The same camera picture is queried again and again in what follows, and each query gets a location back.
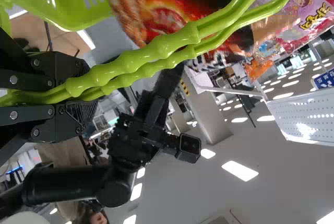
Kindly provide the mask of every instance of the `colorful packaging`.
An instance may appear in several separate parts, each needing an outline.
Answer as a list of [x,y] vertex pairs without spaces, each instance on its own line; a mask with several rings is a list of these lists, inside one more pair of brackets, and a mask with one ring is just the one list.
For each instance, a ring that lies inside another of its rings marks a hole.
[[[254,6],[269,1],[257,0]],[[254,37],[256,45],[254,56],[259,62],[271,57],[270,53],[261,55],[262,44],[257,43],[265,43],[267,39],[275,42],[277,46],[282,46],[288,54],[307,44],[334,24],[333,5],[334,0],[290,0],[282,11],[267,19],[267,22],[275,23],[277,16],[283,16],[282,21],[280,21],[284,24],[282,30],[273,32],[268,27],[267,37],[263,37],[259,41],[256,36]]]
[[[117,13],[124,31],[139,47],[142,47],[154,37],[174,33],[189,21],[206,17],[225,7],[230,1],[137,0],[135,4],[134,0],[110,0],[110,4]],[[217,49],[199,56],[197,60],[190,60],[187,65],[198,72],[221,69],[249,55],[253,44],[252,30],[250,27],[245,27],[232,34]]]

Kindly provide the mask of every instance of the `white shelf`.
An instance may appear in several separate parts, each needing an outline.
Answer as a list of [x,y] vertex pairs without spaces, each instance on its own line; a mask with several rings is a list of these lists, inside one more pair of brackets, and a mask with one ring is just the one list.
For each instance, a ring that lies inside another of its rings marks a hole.
[[310,144],[334,143],[334,88],[317,90],[300,96],[269,101],[287,140]]

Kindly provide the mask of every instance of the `basket handle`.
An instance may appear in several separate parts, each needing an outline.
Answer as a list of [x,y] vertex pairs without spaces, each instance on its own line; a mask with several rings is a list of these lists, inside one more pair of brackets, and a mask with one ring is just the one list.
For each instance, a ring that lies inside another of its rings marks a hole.
[[105,86],[94,87],[86,90],[78,98],[83,101],[91,101],[103,95],[109,95],[112,91],[120,87],[128,87],[133,82],[141,78],[152,77],[156,72],[163,69],[171,69],[182,61],[196,58],[197,56],[216,49],[236,30],[243,28],[250,23],[254,23],[280,11],[289,0],[273,0],[267,4],[254,8],[244,13],[233,25],[217,33],[216,36],[202,40],[199,44],[189,45],[185,49],[173,53],[169,58],[158,60],[154,63],[147,63],[140,67],[138,71],[131,74],[122,74],[110,80]]

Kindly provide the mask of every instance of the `person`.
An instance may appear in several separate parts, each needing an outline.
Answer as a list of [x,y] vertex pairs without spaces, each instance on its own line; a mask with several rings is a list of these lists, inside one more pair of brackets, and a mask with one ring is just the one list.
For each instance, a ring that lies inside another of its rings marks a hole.
[[[90,166],[91,162],[79,137],[68,139],[57,144],[40,143],[36,146],[42,162],[52,162],[53,166]],[[75,224],[108,224],[104,211],[99,213],[82,202],[58,202],[59,213]]]

